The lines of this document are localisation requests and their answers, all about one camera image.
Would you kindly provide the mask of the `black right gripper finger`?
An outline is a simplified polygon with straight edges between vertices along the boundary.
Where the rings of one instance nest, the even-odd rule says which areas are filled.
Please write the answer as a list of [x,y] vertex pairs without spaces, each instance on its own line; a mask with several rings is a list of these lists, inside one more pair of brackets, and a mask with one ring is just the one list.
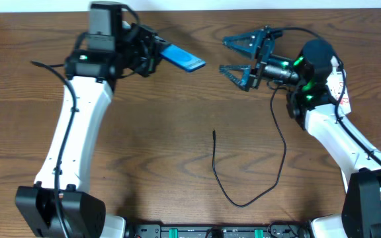
[[249,90],[251,65],[220,65],[219,71],[241,90]]
[[251,60],[255,59],[258,47],[265,38],[264,30],[246,32],[235,36],[225,36],[222,40],[223,45],[238,54]]

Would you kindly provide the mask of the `blue screen smartphone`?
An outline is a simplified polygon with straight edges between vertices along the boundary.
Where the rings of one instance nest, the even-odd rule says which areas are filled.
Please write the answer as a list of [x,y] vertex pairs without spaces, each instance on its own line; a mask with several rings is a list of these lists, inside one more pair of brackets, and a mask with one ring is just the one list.
[[203,59],[173,44],[161,51],[161,57],[186,72],[196,71],[206,65]]

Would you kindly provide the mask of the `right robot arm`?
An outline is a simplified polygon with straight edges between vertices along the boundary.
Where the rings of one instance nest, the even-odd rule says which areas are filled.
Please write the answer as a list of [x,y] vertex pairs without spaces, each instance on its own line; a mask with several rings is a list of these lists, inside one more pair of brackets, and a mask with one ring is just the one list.
[[348,119],[347,74],[332,45],[319,35],[294,59],[274,54],[283,28],[227,36],[223,44],[251,60],[219,70],[242,91],[266,81],[286,91],[289,116],[316,138],[338,164],[345,187],[341,213],[309,221],[299,237],[381,237],[381,151]]

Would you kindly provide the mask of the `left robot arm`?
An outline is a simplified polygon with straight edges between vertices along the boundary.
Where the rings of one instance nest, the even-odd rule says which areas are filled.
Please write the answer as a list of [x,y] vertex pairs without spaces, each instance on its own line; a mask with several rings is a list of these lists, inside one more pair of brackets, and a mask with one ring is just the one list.
[[123,21],[129,6],[94,1],[89,28],[66,57],[63,103],[50,150],[32,186],[20,186],[15,204],[37,237],[127,237],[126,220],[109,215],[89,194],[93,152],[116,82],[147,77],[165,47],[156,31]]

